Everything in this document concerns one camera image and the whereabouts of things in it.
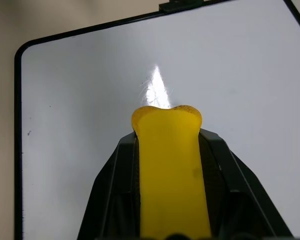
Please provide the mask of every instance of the beige wall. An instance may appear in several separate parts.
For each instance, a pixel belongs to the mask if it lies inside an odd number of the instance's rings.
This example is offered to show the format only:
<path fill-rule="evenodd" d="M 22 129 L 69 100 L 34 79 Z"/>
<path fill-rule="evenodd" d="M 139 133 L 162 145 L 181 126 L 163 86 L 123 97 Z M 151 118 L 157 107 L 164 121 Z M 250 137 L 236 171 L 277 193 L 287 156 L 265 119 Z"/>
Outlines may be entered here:
<path fill-rule="evenodd" d="M 0 240 L 14 232 L 14 55 L 26 41 L 154 12 L 168 0 L 0 0 Z M 293 1 L 300 11 L 300 0 Z"/>

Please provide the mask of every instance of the yellow foam finger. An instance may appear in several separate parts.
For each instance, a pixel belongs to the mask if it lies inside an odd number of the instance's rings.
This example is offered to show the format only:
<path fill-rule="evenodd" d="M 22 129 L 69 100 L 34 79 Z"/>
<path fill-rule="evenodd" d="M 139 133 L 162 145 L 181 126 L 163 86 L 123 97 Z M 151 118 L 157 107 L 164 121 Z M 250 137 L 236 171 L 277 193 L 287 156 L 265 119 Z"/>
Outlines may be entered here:
<path fill-rule="evenodd" d="M 140 237 L 211 236 L 198 135 L 191 106 L 145 106 L 132 115 L 139 141 Z"/>

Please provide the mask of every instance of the whiteboard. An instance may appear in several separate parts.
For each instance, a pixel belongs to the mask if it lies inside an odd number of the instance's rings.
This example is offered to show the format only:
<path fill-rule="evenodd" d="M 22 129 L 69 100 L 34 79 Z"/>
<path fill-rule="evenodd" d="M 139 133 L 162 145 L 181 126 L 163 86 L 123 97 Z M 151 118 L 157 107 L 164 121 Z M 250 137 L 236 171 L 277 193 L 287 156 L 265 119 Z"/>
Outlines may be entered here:
<path fill-rule="evenodd" d="M 202 113 L 300 236 L 300 26 L 283 0 L 53 39 L 20 60 L 24 239 L 76 239 L 133 111 L 181 104 Z"/>

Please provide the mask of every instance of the yellow gripper pad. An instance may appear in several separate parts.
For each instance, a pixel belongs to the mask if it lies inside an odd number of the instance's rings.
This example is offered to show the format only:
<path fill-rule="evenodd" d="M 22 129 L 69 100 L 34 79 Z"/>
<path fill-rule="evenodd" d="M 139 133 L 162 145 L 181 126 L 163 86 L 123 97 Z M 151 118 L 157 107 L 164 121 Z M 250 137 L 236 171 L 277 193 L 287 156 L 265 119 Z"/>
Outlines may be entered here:
<path fill-rule="evenodd" d="M 211 236 L 194 107 L 144 106 L 134 111 L 139 141 L 140 237 Z"/>

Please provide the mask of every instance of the black plastic clip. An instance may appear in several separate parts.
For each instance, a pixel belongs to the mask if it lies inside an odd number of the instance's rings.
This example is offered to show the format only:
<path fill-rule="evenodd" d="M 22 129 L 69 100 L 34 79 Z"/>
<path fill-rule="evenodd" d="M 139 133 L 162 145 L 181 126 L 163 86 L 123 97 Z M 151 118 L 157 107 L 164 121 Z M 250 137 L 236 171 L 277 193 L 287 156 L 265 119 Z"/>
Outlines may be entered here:
<path fill-rule="evenodd" d="M 169 2 L 159 4 L 159 11 L 166 14 L 172 14 L 199 8 L 202 5 L 203 0 L 170 0 Z"/>

